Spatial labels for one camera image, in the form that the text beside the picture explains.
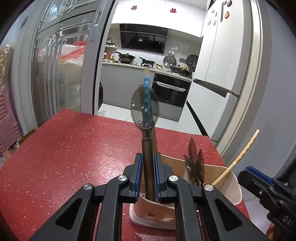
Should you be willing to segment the pink utensil holder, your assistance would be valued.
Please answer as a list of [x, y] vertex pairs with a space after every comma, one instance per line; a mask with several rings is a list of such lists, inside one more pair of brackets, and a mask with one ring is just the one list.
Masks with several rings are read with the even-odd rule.
[[241, 187], [236, 176], [230, 172], [220, 183], [212, 183], [227, 169], [223, 166], [205, 164], [203, 186], [189, 183], [185, 161], [161, 154], [162, 162], [171, 166], [169, 186], [174, 190], [173, 203], [161, 204], [145, 198], [145, 185], [141, 184], [138, 201], [129, 207], [130, 221], [136, 225], [164, 230], [175, 230], [181, 226], [186, 230], [199, 225], [196, 206], [209, 214], [212, 223], [222, 221], [217, 201], [233, 209], [242, 201]]

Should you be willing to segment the yellow patterned chopstick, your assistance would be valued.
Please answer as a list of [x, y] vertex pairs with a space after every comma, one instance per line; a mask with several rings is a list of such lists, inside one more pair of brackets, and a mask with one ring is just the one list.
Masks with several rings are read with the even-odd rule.
[[260, 130], [257, 129], [248, 144], [245, 146], [245, 148], [241, 151], [241, 153], [237, 156], [237, 158], [231, 163], [231, 165], [212, 183], [213, 186], [216, 186], [218, 183], [220, 183], [231, 171], [232, 169], [241, 161], [241, 159], [244, 157], [244, 155], [248, 152], [250, 147], [253, 145], [255, 140], [257, 139], [258, 135], [260, 133]]

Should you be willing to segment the built-in black oven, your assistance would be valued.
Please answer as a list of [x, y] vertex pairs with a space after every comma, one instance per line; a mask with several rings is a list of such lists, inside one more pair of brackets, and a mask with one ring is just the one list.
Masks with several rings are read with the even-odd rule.
[[182, 108], [185, 105], [191, 82], [159, 73], [154, 74], [152, 89], [159, 102]]

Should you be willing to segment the grey kitchen cabinets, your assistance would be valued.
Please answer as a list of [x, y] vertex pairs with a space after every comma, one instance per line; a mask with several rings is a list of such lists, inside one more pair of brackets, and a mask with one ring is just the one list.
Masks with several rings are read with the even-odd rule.
[[[155, 73], [192, 82], [190, 78], [183, 77], [175, 73], [150, 69], [149, 77], [151, 88]], [[143, 82], [143, 66], [113, 62], [102, 63], [100, 83], [103, 86], [103, 102], [105, 104], [121, 108], [130, 108], [132, 96], [139, 85], [143, 84]], [[159, 102], [159, 116], [168, 120], [179, 121], [183, 108], [184, 106], [179, 108], [177, 106]]]

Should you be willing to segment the white refrigerator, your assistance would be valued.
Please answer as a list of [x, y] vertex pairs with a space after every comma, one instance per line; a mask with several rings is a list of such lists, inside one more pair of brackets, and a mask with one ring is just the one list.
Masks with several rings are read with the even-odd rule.
[[248, 67], [250, 1], [213, 1], [186, 106], [200, 133], [218, 142], [234, 113]]

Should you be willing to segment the blue patterned chopstick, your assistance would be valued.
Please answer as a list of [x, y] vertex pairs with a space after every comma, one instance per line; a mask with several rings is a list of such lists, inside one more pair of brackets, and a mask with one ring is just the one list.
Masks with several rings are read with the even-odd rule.
[[149, 93], [149, 86], [150, 86], [150, 77], [149, 77], [149, 68], [144, 67], [144, 123], [145, 126], [149, 126], [149, 113], [150, 113], [150, 93]]

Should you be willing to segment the black wok on stove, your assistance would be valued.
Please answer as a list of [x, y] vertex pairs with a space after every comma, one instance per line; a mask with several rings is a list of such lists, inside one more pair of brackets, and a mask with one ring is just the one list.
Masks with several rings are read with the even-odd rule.
[[133, 60], [135, 59], [135, 56], [132, 56], [130, 54], [122, 54], [118, 51], [115, 51], [115, 53], [118, 54], [118, 61], [120, 63], [131, 64], [133, 62]]

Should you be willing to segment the stacked pink plastic stools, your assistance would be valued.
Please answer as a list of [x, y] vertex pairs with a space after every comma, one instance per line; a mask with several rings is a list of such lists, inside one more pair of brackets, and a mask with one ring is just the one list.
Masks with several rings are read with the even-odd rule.
[[18, 122], [11, 107], [8, 89], [1, 86], [1, 156], [7, 151], [21, 136]]

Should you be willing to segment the black range hood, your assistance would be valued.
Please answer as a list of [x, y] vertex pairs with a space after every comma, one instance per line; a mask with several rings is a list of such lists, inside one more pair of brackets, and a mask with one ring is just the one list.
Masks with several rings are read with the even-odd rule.
[[164, 53], [168, 29], [141, 24], [120, 24], [121, 47]]

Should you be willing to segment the glass display cabinet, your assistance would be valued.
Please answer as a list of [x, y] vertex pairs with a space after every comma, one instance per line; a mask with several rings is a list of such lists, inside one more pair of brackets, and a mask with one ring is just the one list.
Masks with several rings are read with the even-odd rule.
[[87, 43], [104, 20], [107, 1], [46, 1], [32, 59], [32, 95], [38, 126], [60, 110], [81, 111]]

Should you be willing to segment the bag of round snacks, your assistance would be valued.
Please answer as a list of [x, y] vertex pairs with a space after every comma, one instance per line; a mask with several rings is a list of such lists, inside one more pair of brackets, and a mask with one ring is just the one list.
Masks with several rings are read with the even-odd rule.
[[1, 48], [0, 53], [0, 86], [3, 86], [7, 83], [8, 74], [11, 66], [13, 48], [11, 44], [7, 44]]

